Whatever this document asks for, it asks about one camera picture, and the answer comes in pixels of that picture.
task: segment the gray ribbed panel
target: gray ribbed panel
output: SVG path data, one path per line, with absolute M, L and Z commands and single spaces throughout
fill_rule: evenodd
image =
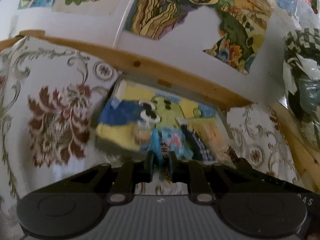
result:
M 110 208 L 101 223 L 74 240 L 252 240 L 228 228 L 210 206 L 187 196 L 141 196 Z M 298 240 L 297 236 L 283 238 Z M 24 240 L 39 240 L 26 237 Z

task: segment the wooden frame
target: wooden frame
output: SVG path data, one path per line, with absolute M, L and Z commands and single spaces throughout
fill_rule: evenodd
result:
M 23 36 L 33 36 L 58 45 L 87 52 L 124 72 L 136 72 L 155 77 L 161 85 L 168 87 L 172 85 L 180 86 L 202 95 L 205 101 L 216 104 L 222 110 L 227 110 L 230 107 L 242 107 L 251 103 L 248 99 L 220 85 L 159 61 L 92 43 L 47 37 L 45 36 L 45 31 L 42 30 L 22 31 L 17 37 L 0 41 L 0 51 L 12 46 Z M 276 103 L 273 105 L 273 109 L 277 113 L 282 133 L 288 141 L 300 176 L 306 179 L 308 189 L 317 191 L 320 188 L 320 153 L 303 140 L 296 126 L 297 121 L 295 117 L 286 108 Z

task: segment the white logo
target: white logo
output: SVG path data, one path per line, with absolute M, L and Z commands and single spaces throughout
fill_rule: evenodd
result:
M 158 201 L 159 203 L 161 203 L 162 201 L 165 201 L 165 199 L 164 199 L 164 198 L 159 198 L 159 199 L 157 199 L 157 201 Z

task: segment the silver bolt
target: silver bolt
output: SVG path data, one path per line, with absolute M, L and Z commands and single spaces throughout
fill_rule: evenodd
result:
M 213 197 L 210 194 L 199 194 L 197 196 L 197 200 L 200 202 L 210 202 L 212 199 Z
M 110 201 L 119 203 L 125 200 L 125 195 L 122 194 L 113 194 L 110 196 Z

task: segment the white cable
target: white cable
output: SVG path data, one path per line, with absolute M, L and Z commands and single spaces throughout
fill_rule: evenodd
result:
M 126 21 L 127 21 L 128 15 L 129 15 L 129 13 L 130 13 L 130 10 L 131 10 L 131 7 L 132 7 L 134 1 L 135 1 L 135 0 L 129 0 L 129 3 L 128 3 L 128 5 L 127 5 L 127 8 L 126 8 L 125 11 L 124 11 L 124 14 L 123 14 L 123 16 L 122 16 L 120 25 L 119 25 L 118 30 L 117 30 L 117 33 L 116 33 L 115 40 L 113 41 L 112 47 L 113 47 L 114 49 L 116 49 L 116 48 L 118 47 L 119 40 L 120 40 L 120 36 L 121 36 L 121 34 L 122 34 L 122 31 L 123 31 L 123 29 L 124 29 L 124 25 L 125 25 L 125 23 L 126 23 Z

